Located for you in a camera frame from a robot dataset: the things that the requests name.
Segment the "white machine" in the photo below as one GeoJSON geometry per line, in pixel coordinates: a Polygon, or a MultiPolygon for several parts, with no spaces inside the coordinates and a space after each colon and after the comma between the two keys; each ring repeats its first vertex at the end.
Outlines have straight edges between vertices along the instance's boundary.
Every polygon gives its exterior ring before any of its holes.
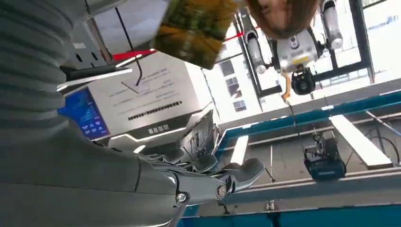
{"type": "Polygon", "coordinates": [[[298,95],[306,95],[314,91],[315,81],[307,64],[317,61],[325,48],[329,50],[342,47],[343,38],[339,29],[338,16],[334,0],[324,0],[320,5],[326,43],[318,42],[309,27],[288,39],[271,40],[269,45],[273,57],[266,64],[258,43],[258,35],[251,23],[247,10],[241,11],[245,31],[245,42],[258,74],[263,74],[269,67],[285,76],[292,72],[291,86],[298,95]]]}

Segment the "camera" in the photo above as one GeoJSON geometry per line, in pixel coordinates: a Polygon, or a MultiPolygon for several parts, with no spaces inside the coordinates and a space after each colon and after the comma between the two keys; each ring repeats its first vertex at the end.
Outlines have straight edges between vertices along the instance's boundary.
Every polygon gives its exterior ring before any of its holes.
{"type": "Polygon", "coordinates": [[[346,165],[341,159],[333,131],[314,135],[315,146],[304,149],[304,165],[316,181],[345,177],[346,165]]]}
{"type": "Polygon", "coordinates": [[[316,89],[316,82],[313,78],[310,68],[303,65],[298,66],[292,73],[291,87],[297,95],[308,95],[316,89]]]}

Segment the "metal bolt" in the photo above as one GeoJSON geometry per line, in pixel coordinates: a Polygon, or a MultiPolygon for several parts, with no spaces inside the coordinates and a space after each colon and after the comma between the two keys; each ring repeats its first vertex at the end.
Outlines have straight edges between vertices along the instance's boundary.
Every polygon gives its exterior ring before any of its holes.
{"type": "Polygon", "coordinates": [[[226,193],[227,193],[227,188],[225,185],[220,185],[217,188],[217,196],[218,197],[223,198],[226,195],[226,193]]]}
{"type": "Polygon", "coordinates": [[[187,199],[187,196],[184,193],[180,193],[177,195],[177,201],[184,202],[187,199]]]}

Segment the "red stripe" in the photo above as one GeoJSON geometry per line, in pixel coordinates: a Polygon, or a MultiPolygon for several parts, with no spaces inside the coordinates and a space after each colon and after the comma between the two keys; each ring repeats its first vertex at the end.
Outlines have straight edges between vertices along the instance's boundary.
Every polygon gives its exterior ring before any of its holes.
{"type": "MultiPolygon", "coordinates": [[[[225,39],[224,42],[238,38],[238,37],[242,36],[243,34],[244,34],[243,32],[236,34],[233,37],[225,39]]],[[[113,59],[115,61],[123,61],[123,60],[133,58],[133,57],[137,56],[138,54],[148,55],[153,52],[156,52],[156,51],[147,50],[147,51],[132,51],[132,52],[127,52],[127,53],[117,53],[117,54],[113,55],[113,59]]]]}

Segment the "brown hair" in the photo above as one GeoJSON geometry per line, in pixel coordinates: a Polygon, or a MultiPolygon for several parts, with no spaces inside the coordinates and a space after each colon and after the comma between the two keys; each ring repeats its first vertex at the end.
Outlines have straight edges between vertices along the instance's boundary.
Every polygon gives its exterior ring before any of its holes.
{"type": "Polygon", "coordinates": [[[258,0],[246,0],[252,17],[262,31],[272,39],[285,39],[308,28],[314,17],[320,0],[288,0],[291,5],[288,13],[288,23],[285,29],[272,27],[262,14],[262,6],[258,0]]]}

